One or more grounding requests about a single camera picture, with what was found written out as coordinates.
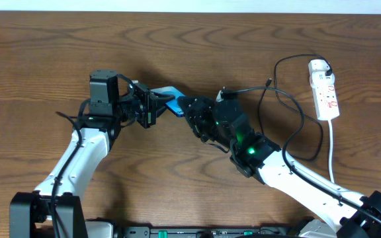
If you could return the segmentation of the blue screen smartphone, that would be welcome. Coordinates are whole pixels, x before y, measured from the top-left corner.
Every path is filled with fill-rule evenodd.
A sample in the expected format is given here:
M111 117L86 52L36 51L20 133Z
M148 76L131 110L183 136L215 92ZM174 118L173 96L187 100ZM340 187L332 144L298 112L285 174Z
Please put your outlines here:
M151 91L161 95L174 96L174 99L166 102L165 105L176 117L184 116L184 112L177 102L177 99L179 97L184 96L182 92L180 92L178 89L176 89L173 86L160 87L160 88L152 89Z

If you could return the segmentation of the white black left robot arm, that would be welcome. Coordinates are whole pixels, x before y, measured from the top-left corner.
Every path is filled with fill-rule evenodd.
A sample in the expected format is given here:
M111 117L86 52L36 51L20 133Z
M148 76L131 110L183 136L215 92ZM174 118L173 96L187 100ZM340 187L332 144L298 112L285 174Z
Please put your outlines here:
M86 220L81 201L99 163L120 131L139 123L149 128L173 95L155 93L112 69L89 75L90 97L68 117L71 141L52 172L33 192L18 192L9 206L10 237L121 237L107 219Z

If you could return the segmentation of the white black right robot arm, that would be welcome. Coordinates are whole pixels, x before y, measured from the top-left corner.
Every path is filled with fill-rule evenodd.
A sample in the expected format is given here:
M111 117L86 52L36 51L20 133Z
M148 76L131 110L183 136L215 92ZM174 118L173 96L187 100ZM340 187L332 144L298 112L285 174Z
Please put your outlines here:
M179 97L177 101L195 136L226 147L243 176L289 195L337 237L381 237L381 192L365 196L303 166L282 146L256 133L237 100Z

